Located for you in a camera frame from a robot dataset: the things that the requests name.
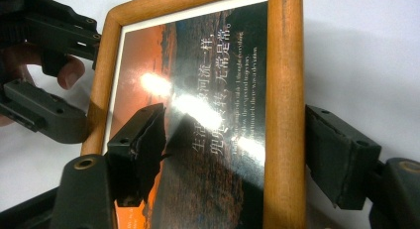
poster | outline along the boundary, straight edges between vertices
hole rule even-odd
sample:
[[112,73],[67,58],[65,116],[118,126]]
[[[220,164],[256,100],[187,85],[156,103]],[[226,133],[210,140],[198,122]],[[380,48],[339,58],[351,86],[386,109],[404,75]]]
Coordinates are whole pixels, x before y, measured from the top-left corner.
[[161,102],[170,157],[120,226],[262,227],[266,14],[260,2],[125,34],[107,134]]

fingernail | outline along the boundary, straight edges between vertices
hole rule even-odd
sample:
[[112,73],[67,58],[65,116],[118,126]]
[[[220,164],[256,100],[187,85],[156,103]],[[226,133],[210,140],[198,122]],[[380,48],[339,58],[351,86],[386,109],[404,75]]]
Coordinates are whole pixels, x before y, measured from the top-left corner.
[[69,74],[66,78],[65,78],[65,84],[67,85],[67,88],[70,88],[74,85],[74,83],[77,81],[78,76],[75,73],[71,73]]

white surface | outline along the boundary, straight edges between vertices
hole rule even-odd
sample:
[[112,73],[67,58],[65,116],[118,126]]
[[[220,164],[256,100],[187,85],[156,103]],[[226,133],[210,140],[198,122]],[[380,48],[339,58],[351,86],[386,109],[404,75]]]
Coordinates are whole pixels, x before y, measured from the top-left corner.
[[[107,11],[128,0],[55,1],[96,19],[102,33]],[[420,161],[419,3],[304,0],[306,101],[332,111],[382,145],[382,160]],[[91,63],[86,64],[83,80],[61,93],[83,108],[93,75]],[[54,79],[35,76],[38,86],[58,91]],[[80,148],[56,144],[17,124],[1,128],[0,141],[0,211],[57,186],[62,167]],[[368,204],[364,212],[334,209],[311,179],[308,202],[343,228],[368,228]],[[308,223],[310,228],[320,226]]]

brown wooden frame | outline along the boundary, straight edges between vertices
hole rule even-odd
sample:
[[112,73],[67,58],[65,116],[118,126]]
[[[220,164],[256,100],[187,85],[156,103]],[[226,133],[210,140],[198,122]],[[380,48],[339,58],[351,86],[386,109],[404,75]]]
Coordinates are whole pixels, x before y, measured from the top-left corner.
[[[107,15],[81,155],[101,154],[122,27],[218,0],[134,0]],[[264,228],[305,228],[302,0],[268,0]]]

